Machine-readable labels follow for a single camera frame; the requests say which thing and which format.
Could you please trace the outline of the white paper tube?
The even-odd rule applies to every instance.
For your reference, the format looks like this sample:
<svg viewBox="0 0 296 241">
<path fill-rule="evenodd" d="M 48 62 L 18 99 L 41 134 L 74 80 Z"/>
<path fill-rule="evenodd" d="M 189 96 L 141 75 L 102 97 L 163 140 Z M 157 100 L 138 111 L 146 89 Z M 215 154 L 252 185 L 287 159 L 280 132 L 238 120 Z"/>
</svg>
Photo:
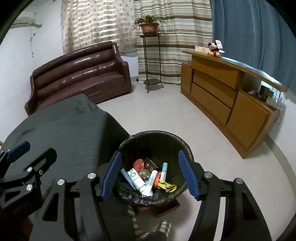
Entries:
<svg viewBox="0 0 296 241">
<path fill-rule="evenodd" d="M 154 182 L 155 182 L 155 179 L 157 177 L 157 174 L 158 174 L 157 170 L 152 171 L 149 180 L 145 183 L 145 187 L 144 187 L 144 190 L 142 192 L 142 196 L 149 197 L 149 196 L 153 195 L 152 188 L 154 186 Z"/>
</svg>

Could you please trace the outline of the blue curtain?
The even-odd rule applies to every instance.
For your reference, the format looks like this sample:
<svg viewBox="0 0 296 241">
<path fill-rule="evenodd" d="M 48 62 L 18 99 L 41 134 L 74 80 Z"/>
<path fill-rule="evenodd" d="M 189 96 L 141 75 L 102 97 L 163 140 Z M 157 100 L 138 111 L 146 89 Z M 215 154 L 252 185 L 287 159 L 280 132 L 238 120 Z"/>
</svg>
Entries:
<svg viewBox="0 0 296 241">
<path fill-rule="evenodd" d="M 295 36 L 267 1 L 211 1 L 213 39 L 225 56 L 295 91 Z"/>
</svg>

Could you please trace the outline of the black lined trash bin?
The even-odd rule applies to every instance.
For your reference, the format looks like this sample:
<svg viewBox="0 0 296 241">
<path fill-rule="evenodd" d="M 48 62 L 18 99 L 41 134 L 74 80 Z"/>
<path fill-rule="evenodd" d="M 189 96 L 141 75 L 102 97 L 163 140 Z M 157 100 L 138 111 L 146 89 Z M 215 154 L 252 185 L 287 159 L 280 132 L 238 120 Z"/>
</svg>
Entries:
<svg viewBox="0 0 296 241">
<path fill-rule="evenodd" d="M 189 161 L 193 162 L 194 158 L 189 145 L 177 135 L 165 131 L 140 132 L 122 142 L 118 150 L 122 157 L 121 168 L 125 171 L 129 171 L 137 159 L 150 159 L 159 171 L 161 171 L 163 163 L 166 162 L 168 164 L 166 182 L 177 185 L 177 190 L 172 193 L 154 188 L 152 190 L 153 196 L 143 197 L 119 173 L 113 188 L 114 195 L 131 206 L 156 207 L 166 205 L 187 189 L 179 166 L 179 151 L 182 150 Z"/>
</svg>

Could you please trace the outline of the potted plant in clay pot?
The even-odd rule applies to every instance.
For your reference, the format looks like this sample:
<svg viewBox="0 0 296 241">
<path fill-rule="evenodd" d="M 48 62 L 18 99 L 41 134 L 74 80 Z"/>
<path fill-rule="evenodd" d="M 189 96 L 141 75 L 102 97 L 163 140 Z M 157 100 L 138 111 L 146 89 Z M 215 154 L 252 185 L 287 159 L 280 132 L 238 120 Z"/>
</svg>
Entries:
<svg viewBox="0 0 296 241">
<path fill-rule="evenodd" d="M 143 15 L 135 18 L 134 24 L 139 26 L 144 36 L 154 36 L 158 33 L 160 24 L 165 24 L 165 21 L 155 15 Z"/>
</svg>

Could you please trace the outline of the wooden sideboard cabinet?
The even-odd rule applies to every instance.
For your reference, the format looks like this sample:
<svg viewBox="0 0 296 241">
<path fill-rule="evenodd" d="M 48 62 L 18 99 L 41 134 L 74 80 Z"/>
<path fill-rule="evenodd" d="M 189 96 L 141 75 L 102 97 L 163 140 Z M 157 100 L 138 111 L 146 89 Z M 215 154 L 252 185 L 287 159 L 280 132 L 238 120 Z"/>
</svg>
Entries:
<svg viewBox="0 0 296 241">
<path fill-rule="evenodd" d="M 263 84 L 279 93 L 288 88 L 264 71 L 239 61 L 202 52 L 187 53 L 191 63 L 182 63 L 181 93 L 245 159 L 261 145 L 280 116 L 280 97 L 274 104 L 267 103 Z"/>
</svg>

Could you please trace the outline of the yellow wrapper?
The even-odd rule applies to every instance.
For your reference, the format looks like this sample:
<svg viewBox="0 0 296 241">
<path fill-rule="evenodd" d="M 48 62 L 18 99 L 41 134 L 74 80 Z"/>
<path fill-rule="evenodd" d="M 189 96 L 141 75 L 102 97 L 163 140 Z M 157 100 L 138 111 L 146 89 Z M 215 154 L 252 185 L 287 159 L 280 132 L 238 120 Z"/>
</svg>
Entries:
<svg viewBox="0 0 296 241">
<path fill-rule="evenodd" d="M 159 180 L 158 187 L 169 193 L 175 192 L 177 190 L 177 185 L 169 184 L 163 180 Z"/>
</svg>

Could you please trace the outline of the small teal tube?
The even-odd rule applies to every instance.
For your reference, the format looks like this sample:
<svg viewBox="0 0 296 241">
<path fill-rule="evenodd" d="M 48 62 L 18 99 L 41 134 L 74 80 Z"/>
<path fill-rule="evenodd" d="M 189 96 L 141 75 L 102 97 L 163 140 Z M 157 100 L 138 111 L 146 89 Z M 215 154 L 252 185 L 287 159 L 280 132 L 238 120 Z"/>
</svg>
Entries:
<svg viewBox="0 0 296 241">
<path fill-rule="evenodd" d="M 160 177 L 160 180 L 161 181 L 165 181 L 166 180 L 167 169 L 168 169 L 168 163 L 164 162 L 163 163 L 163 166 L 162 166 L 161 177 Z"/>
</svg>

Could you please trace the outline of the red plastic bag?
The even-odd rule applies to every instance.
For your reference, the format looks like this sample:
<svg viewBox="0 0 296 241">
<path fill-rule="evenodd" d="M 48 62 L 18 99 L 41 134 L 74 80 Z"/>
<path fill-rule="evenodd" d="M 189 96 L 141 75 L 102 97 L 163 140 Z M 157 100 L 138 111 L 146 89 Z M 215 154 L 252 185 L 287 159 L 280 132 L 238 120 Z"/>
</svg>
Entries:
<svg viewBox="0 0 296 241">
<path fill-rule="evenodd" d="M 140 172 L 142 170 L 145 169 L 144 166 L 144 160 L 143 159 L 137 159 L 134 163 L 133 163 L 133 168 L 135 169 L 135 171 L 140 174 Z"/>
</svg>

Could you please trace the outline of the checkered cloth on floor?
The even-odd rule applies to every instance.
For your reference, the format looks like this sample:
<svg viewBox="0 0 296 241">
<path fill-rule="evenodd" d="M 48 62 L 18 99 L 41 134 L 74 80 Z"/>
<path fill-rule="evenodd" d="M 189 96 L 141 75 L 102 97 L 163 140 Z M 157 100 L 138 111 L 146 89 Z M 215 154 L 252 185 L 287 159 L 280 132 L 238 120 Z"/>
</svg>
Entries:
<svg viewBox="0 0 296 241">
<path fill-rule="evenodd" d="M 161 241 L 168 240 L 168 236 L 171 231 L 171 222 L 168 220 L 160 221 L 151 225 L 149 222 L 148 226 L 144 227 L 144 223 L 138 221 L 134 209 L 129 205 L 127 209 L 128 216 L 132 220 L 134 233 L 136 240 L 147 240 L 147 241 Z"/>
</svg>

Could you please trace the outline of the orange plastic bag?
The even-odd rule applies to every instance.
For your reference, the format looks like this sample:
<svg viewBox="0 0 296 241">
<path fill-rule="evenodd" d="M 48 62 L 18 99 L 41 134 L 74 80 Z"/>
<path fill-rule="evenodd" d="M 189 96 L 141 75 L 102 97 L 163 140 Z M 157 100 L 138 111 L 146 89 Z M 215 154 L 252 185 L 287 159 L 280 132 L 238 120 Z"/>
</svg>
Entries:
<svg viewBox="0 0 296 241">
<path fill-rule="evenodd" d="M 154 180 L 154 188 L 158 188 L 159 187 L 159 180 L 160 180 L 160 177 L 161 177 L 161 171 L 159 171 L 156 175 L 156 178 Z"/>
</svg>

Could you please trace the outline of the brown leather sofa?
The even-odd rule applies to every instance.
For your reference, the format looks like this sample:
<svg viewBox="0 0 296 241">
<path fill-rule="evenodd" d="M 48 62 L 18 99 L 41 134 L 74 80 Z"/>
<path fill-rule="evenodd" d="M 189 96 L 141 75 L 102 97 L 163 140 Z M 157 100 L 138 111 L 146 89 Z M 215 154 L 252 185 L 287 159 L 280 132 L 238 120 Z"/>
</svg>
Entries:
<svg viewBox="0 0 296 241">
<path fill-rule="evenodd" d="M 25 104 L 32 115 L 64 99 L 84 94 L 93 103 L 132 92 L 128 63 L 116 43 L 108 41 L 64 54 L 35 69 Z"/>
</svg>

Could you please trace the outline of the dark red cigarette pack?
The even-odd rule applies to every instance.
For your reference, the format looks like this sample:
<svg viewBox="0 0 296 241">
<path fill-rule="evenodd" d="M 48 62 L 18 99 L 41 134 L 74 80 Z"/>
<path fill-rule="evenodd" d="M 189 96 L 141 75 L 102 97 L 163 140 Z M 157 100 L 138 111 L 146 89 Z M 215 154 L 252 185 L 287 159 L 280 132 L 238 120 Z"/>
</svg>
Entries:
<svg viewBox="0 0 296 241">
<path fill-rule="evenodd" d="M 145 170 L 149 173 L 152 173 L 153 170 L 158 170 L 158 166 L 149 158 L 144 160 Z"/>
</svg>

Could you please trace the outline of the green white paper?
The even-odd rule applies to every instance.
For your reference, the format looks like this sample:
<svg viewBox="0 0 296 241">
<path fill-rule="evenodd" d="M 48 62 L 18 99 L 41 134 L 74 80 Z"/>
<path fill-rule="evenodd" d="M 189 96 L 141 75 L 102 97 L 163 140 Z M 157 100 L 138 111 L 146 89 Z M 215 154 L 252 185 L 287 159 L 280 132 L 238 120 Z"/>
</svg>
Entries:
<svg viewBox="0 0 296 241">
<path fill-rule="evenodd" d="M 134 168 L 130 169 L 128 172 L 122 168 L 120 172 L 135 190 L 138 190 L 140 193 L 143 192 L 145 189 L 145 182 L 140 178 L 138 172 Z"/>
</svg>

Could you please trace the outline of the Mickey Mouse plush toy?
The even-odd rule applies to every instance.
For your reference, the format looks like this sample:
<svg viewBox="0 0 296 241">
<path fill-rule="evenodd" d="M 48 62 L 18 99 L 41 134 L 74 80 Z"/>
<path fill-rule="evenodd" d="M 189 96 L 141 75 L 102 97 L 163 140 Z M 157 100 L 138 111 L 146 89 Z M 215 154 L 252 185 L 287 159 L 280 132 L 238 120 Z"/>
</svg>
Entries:
<svg viewBox="0 0 296 241">
<path fill-rule="evenodd" d="M 225 53 L 225 51 L 223 51 L 223 46 L 220 40 L 215 40 L 212 43 L 208 43 L 208 47 L 208 56 L 220 57 L 221 54 Z"/>
</svg>

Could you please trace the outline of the black metal plant stand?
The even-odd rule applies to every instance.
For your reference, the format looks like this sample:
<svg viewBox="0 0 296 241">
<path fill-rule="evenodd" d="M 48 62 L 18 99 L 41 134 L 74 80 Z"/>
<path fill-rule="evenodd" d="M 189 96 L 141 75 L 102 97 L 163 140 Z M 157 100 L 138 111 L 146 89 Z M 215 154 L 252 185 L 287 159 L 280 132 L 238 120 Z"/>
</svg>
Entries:
<svg viewBox="0 0 296 241">
<path fill-rule="evenodd" d="M 159 33 L 150 33 L 150 34 L 142 34 L 140 35 L 142 38 L 143 43 L 143 51 L 144 51 L 144 66 L 145 66 L 145 80 L 143 83 L 145 84 L 145 88 L 147 90 L 147 94 L 151 91 L 151 87 L 155 85 L 159 85 L 160 87 L 164 88 L 162 82 L 162 58 L 161 58 L 161 41 L 160 41 L 160 34 Z M 156 77 L 156 73 L 152 73 L 149 64 L 156 64 L 156 61 L 149 60 L 149 55 L 147 52 L 148 44 L 147 38 L 157 38 L 158 43 L 156 47 L 158 48 L 158 71 L 159 76 Z"/>
</svg>

